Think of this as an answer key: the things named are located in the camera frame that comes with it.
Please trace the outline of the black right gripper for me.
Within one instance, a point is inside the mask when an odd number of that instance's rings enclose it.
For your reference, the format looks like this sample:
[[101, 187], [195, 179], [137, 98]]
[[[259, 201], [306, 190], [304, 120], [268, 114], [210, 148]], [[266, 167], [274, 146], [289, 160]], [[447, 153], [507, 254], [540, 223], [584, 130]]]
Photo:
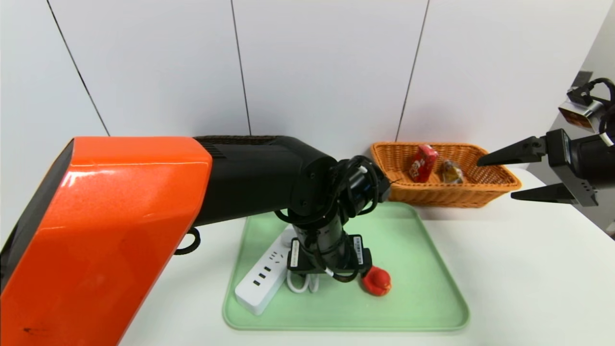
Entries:
[[560, 183], [514, 191], [512, 199], [592, 207], [598, 205], [598, 190], [615, 186], [614, 147], [606, 145], [600, 135], [571, 139], [563, 129], [488, 153], [478, 159], [477, 166], [541, 162], [546, 155]]

